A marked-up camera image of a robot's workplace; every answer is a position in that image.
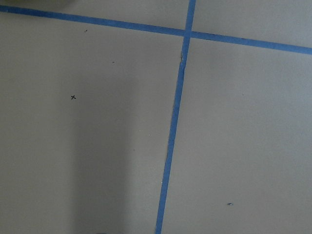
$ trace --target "floor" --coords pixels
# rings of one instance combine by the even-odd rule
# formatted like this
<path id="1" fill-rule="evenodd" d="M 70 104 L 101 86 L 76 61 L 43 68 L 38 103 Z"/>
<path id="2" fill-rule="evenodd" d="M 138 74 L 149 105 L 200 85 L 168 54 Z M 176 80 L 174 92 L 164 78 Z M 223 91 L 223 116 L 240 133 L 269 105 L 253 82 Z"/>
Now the floor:
<path id="1" fill-rule="evenodd" d="M 311 233 L 311 10 L 0 0 L 0 232 Z"/>

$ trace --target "vertical blue line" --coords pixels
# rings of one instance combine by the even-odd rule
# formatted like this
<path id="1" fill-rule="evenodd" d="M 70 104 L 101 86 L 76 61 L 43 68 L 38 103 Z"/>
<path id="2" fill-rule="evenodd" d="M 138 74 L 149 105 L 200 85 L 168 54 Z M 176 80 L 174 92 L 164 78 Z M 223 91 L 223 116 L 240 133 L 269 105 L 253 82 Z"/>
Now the vertical blue line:
<path id="1" fill-rule="evenodd" d="M 161 191 L 160 191 L 160 199 L 159 199 L 155 234 L 161 234 L 162 222 L 164 219 L 172 156 L 174 152 L 175 139 L 176 139 L 176 128 L 177 128 L 183 82 L 184 82 L 184 71 L 185 71 L 185 66 L 186 66 L 186 61 L 187 61 L 187 55 L 189 52 L 192 24 L 193 24 L 194 11 L 195 11 L 195 3 L 196 3 L 196 0 L 189 1 L 189 7 L 188 7 L 187 18 L 186 18 L 186 23 L 185 23 L 185 31 L 184 31 L 184 38 L 183 38 L 183 45 L 182 45 L 182 61 L 180 63 L 179 72 L 177 76 L 177 82 L 176 82 L 175 100 L 174 100 L 173 112 L 172 112 L 172 117 L 171 117 L 171 125 L 170 125 L 170 133 L 169 133 L 169 139 L 168 139 L 167 158 L 165 162 L 162 186 L 161 186 Z"/>

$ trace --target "beige surface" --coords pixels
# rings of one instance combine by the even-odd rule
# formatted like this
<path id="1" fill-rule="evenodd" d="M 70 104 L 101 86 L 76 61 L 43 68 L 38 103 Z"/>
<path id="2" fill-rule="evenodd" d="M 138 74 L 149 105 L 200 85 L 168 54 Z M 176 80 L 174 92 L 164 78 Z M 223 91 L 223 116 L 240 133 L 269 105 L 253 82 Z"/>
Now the beige surface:
<path id="1" fill-rule="evenodd" d="M 311 233 L 311 64 L 191 40 L 162 233 Z"/>
<path id="2" fill-rule="evenodd" d="M 193 30 L 312 47 L 310 0 L 197 0 Z"/>
<path id="3" fill-rule="evenodd" d="M 182 38 L 0 22 L 0 233 L 153 233 Z"/>
<path id="4" fill-rule="evenodd" d="M 0 4 L 184 29 L 188 0 L 0 0 Z"/>

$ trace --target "blue tape strip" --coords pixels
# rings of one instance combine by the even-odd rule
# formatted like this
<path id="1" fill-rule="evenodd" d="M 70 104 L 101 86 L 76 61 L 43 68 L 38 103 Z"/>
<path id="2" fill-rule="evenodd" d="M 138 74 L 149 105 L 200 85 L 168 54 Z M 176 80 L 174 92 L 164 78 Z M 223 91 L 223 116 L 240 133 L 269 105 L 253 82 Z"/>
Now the blue tape strip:
<path id="1" fill-rule="evenodd" d="M 105 26 L 111 26 L 111 27 L 117 27 L 117 28 L 127 28 L 127 29 L 146 31 L 146 32 L 152 32 L 152 33 L 175 35 L 175 36 L 184 35 L 184 30 L 182 29 L 166 28 L 166 27 L 153 26 L 153 25 L 147 25 L 147 24 L 130 23 L 130 22 L 123 22 L 123 21 L 118 21 L 118 20 L 101 19 L 101 18 L 94 18 L 94 17 L 87 17 L 87 16 L 77 16 L 77 15 L 70 15 L 70 14 L 63 14 L 63 13 L 56 13 L 56 12 L 49 12 L 49 11 L 39 11 L 39 10 L 34 10 L 34 9 L 27 9 L 27 8 L 20 8 L 20 7 L 13 7 L 13 6 L 0 5 L 0 12 L 45 17 L 45 18 L 52 18 L 52 19 L 58 19 L 58 20 L 82 22 L 82 23 L 90 23 L 90 24 L 97 24 L 97 25 L 105 25 Z"/>
<path id="2" fill-rule="evenodd" d="M 216 34 L 210 34 L 210 33 L 200 33 L 200 32 L 192 32 L 191 37 L 197 38 L 197 39 L 213 40 L 213 41 L 220 41 L 220 42 L 239 44 L 239 45 L 249 45 L 249 46 L 261 47 L 261 48 L 283 50 L 283 51 L 288 51 L 288 52 L 312 55 L 312 48 L 309 48 L 309 47 L 287 45 L 287 44 L 268 42 L 268 41 L 262 41 L 262 40 L 236 38 L 236 37 L 222 36 L 222 35 L 216 35 Z"/>
<path id="3" fill-rule="evenodd" d="M 192 24 L 193 24 L 194 11 L 195 11 L 195 3 L 196 3 L 196 0 L 190 0 L 187 18 L 186 18 L 185 34 L 184 34 L 183 45 L 182 45 L 182 62 L 180 63 L 177 82 L 176 82 L 175 100 L 174 100 L 174 107 L 173 107 L 173 112 L 172 112 L 172 117 L 171 117 L 170 133 L 169 133 L 169 140 L 168 140 L 167 158 L 165 162 L 164 174 L 163 174 L 163 179 L 162 179 L 155 234 L 161 234 L 162 222 L 163 222 L 164 213 L 165 213 L 165 205 L 166 205 L 166 199 L 167 199 L 172 156 L 174 152 L 175 139 L 176 139 L 176 128 L 177 128 L 178 116 L 179 116 L 179 111 L 180 111 L 180 103 L 181 103 L 181 96 L 182 96 L 182 89 L 183 89 L 183 82 L 184 82 L 184 71 L 186 67 L 187 55 L 189 52 Z"/>

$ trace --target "blue tape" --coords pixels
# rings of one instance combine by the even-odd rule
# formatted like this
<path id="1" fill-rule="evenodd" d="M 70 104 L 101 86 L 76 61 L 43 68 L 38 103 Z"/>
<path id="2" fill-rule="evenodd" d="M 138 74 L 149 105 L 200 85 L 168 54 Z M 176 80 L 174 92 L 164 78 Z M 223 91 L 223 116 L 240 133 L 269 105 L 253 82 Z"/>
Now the blue tape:
<path id="1" fill-rule="evenodd" d="M 173 112 L 172 112 L 172 117 L 171 117 L 170 133 L 169 133 L 169 140 L 168 140 L 167 158 L 165 162 L 164 174 L 163 174 L 161 191 L 160 191 L 160 199 L 159 199 L 155 234 L 161 234 L 162 222 L 163 222 L 164 213 L 165 213 L 165 205 L 166 205 L 166 199 L 167 199 L 172 156 L 173 156 L 174 147 L 175 147 L 176 128 L 177 128 L 181 96 L 182 96 L 182 90 L 183 90 L 184 71 L 186 67 L 187 55 L 189 52 L 192 24 L 193 24 L 194 11 L 195 11 L 195 3 L 196 3 L 196 0 L 190 0 L 187 18 L 186 18 L 185 34 L 184 34 L 183 45 L 182 45 L 182 62 L 180 63 L 179 72 L 177 76 L 177 82 L 176 82 L 175 100 L 174 100 L 174 107 L 173 107 Z"/>
<path id="2" fill-rule="evenodd" d="M 97 24 L 97 25 L 105 25 L 105 26 L 111 26 L 111 27 L 117 27 L 117 28 L 127 28 L 127 29 L 146 31 L 146 32 L 152 32 L 152 33 L 175 35 L 175 36 L 184 35 L 184 30 L 182 29 L 166 28 L 166 27 L 153 26 L 153 25 L 147 25 L 147 24 L 130 23 L 130 22 L 123 22 L 123 21 L 118 21 L 118 20 L 101 19 L 101 18 L 94 18 L 94 17 L 87 17 L 87 16 L 77 16 L 77 15 L 63 14 L 63 13 L 57 13 L 57 12 L 39 11 L 39 10 L 34 10 L 34 9 L 27 9 L 27 8 L 20 8 L 20 7 L 13 7 L 13 6 L 0 5 L 0 12 L 45 17 L 45 18 L 52 18 L 52 19 L 58 19 L 58 20 L 82 22 L 82 23 L 90 23 L 90 24 Z"/>
<path id="3" fill-rule="evenodd" d="M 232 43 L 232 44 L 238 44 L 238 45 L 249 45 L 249 46 L 261 47 L 261 48 L 268 48 L 268 49 L 274 49 L 274 50 L 282 50 L 282 51 L 312 55 L 312 48 L 309 48 L 309 47 L 287 45 L 287 44 L 268 42 L 268 41 L 262 41 L 262 40 L 236 38 L 236 37 L 222 36 L 222 35 L 216 35 L 216 34 L 210 34 L 210 33 L 200 33 L 200 32 L 192 32 L 191 37 L 197 38 L 197 39 L 220 41 L 220 42 L 226 42 L 226 43 Z"/>

